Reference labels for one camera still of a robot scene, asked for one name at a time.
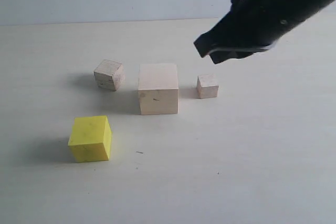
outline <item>yellow cube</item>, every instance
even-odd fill
[[[107,116],[75,118],[68,146],[78,163],[106,161],[110,159],[111,141]]]

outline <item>large wooden cube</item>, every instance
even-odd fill
[[[217,97],[218,88],[218,82],[213,74],[198,76],[197,90],[200,99]]]
[[[68,146],[78,163],[106,161],[110,159],[111,139],[107,116],[75,118]]]
[[[178,88],[175,64],[140,65],[138,96],[141,114],[177,114]]]
[[[123,65],[111,60],[103,60],[93,73],[100,88],[112,91],[117,91],[125,80]]]

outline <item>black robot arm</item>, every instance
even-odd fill
[[[334,0],[231,0],[229,13],[194,45],[217,64],[269,50],[284,34]]]

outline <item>wooden block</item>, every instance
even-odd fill
[[[178,88],[175,64],[140,65],[138,96],[141,114],[177,114]]]
[[[200,99],[217,97],[218,88],[218,82],[213,74],[198,76],[197,91]]]
[[[93,73],[99,87],[112,91],[117,91],[125,80],[123,65],[111,60],[103,60]]]
[[[106,161],[110,159],[111,140],[107,116],[75,118],[68,146],[78,163]]]

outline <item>tabletop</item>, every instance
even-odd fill
[[[217,19],[0,27],[0,222],[335,223],[336,22],[212,64],[193,41]],[[121,62],[117,92],[97,87]],[[142,63],[175,63],[179,113],[139,115]],[[215,74],[218,98],[197,98]],[[77,164],[75,117],[107,115],[111,159]]]

